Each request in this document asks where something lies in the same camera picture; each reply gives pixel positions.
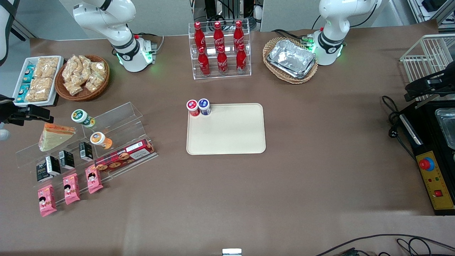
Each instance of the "red glass bottle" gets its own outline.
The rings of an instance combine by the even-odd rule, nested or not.
[[[205,45],[205,35],[204,32],[201,30],[201,23],[199,21],[194,23],[194,29],[196,30],[194,32],[194,41],[196,43],[196,48],[199,49],[201,47],[205,49],[207,48]]]
[[[235,22],[235,31],[234,31],[234,52],[238,51],[238,45],[243,44],[243,30],[242,30],[242,21],[238,20]]]
[[[245,45],[238,45],[237,52],[237,73],[244,74],[247,71],[247,54],[245,53]]]
[[[220,75],[225,76],[228,72],[228,57],[226,56],[226,53],[224,53],[224,45],[218,46],[218,71],[220,72]]]
[[[221,31],[221,23],[219,21],[215,22],[215,33],[213,34],[213,40],[215,41],[215,49],[217,52],[219,46],[223,46],[224,49],[224,34],[223,31]]]
[[[197,60],[199,61],[199,67],[201,68],[202,76],[203,77],[210,76],[210,66],[208,64],[207,55],[205,55],[205,49],[203,47],[200,47],[198,51],[199,57],[197,58]]]

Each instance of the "red button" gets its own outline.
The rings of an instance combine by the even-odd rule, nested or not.
[[[419,166],[424,170],[428,170],[431,167],[431,164],[430,161],[422,159],[419,161]]]
[[[435,196],[436,197],[442,196],[442,191],[441,190],[435,190]]]

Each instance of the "brown paper tablecloth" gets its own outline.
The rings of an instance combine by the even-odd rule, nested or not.
[[[399,57],[434,33],[435,22],[352,29],[341,57],[303,85],[278,80],[264,66],[262,47],[274,33],[252,33],[251,77],[204,81],[192,78],[186,36],[166,37],[157,63],[140,73],[121,67],[107,40],[32,40],[33,56],[94,54],[110,63],[107,91],[91,102],[60,99],[51,109],[56,123],[73,126],[76,108],[97,116],[131,101],[159,156],[42,218],[36,190],[27,185],[33,174],[16,168],[15,152],[38,141],[43,123],[7,125],[12,138],[0,142],[0,254],[201,256],[240,247],[245,256],[310,256],[377,233],[453,245],[455,217],[433,216],[415,163],[387,136],[388,112],[380,104],[389,95],[405,106]],[[202,97],[262,104],[266,151],[187,154],[185,103]],[[393,238],[344,249],[353,246],[401,254]]]

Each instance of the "wicker basket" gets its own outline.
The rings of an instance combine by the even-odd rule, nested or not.
[[[274,38],[274,39],[270,40],[267,44],[265,44],[264,49],[262,50],[262,57],[263,57],[265,66],[267,66],[267,68],[274,75],[276,75],[279,79],[281,79],[283,81],[286,81],[288,83],[291,83],[291,84],[301,84],[301,83],[304,83],[304,82],[310,80],[310,78],[316,73],[316,70],[318,69],[318,62],[317,61],[313,65],[311,70],[308,72],[308,74],[305,76],[305,78],[303,78],[303,79],[296,79],[296,78],[292,77],[291,75],[287,74],[286,72],[284,72],[283,70],[281,70],[281,69],[275,67],[274,65],[270,64],[267,61],[267,55],[273,50],[273,48],[275,47],[277,42],[280,41],[280,40],[285,40],[285,39],[288,39],[292,43],[294,43],[295,45],[303,48],[303,45],[301,43],[297,42],[294,39],[289,39],[289,38],[285,38],[285,37]]]
[[[63,85],[63,83],[65,83],[65,81],[63,80],[63,77],[61,75],[63,72],[63,69],[65,69],[65,67],[66,67],[66,63],[65,63],[65,64],[63,64],[61,69],[58,71],[56,81],[55,81],[55,88],[56,88],[58,95],[60,95],[60,97],[65,98],[70,101],[89,101],[89,100],[94,99],[95,97],[99,96],[106,89],[107,84],[109,82],[109,74],[110,74],[109,65],[107,64],[106,60],[104,60],[101,57],[95,56],[95,55],[86,55],[86,57],[89,60],[91,60],[92,62],[101,62],[102,61],[104,63],[104,66],[106,67],[106,78],[105,78],[104,82],[94,92],[90,92],[88,89],[86,89],[85,83],[84,83],[82,85],[83,90],[81,92],[79,92],[78,94],[71,96],[70,93],[65,88],[65,86]]]

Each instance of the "cartoon girl logo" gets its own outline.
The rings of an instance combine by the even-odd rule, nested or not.
[[[40,197],[40,206],[44,207],[46,205],[46,197],[42,196]]]
[[[66,195],[71,194],[71,186],[69,184],[66,184],[63,188],[65,189]]]
[[[96,180],[95,173],[89,173],[88,174],[88,181],[92,182],[92,184],[93,184],[93,183],[95,183],[95,180]]]

